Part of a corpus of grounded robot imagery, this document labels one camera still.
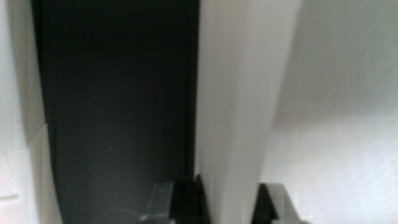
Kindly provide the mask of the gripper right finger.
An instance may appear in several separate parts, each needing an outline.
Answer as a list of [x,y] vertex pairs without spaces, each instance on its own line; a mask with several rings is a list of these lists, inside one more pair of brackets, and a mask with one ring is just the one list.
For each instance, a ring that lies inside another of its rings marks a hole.
[[250,224],[309,224],[298,216],[286,188],[261,183]]

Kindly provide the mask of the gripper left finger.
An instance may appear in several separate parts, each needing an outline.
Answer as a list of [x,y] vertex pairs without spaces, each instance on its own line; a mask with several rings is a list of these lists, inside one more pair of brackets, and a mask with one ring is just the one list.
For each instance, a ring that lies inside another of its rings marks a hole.
[[193,181],[156,183],[138,224],[204,224],[200,196]]

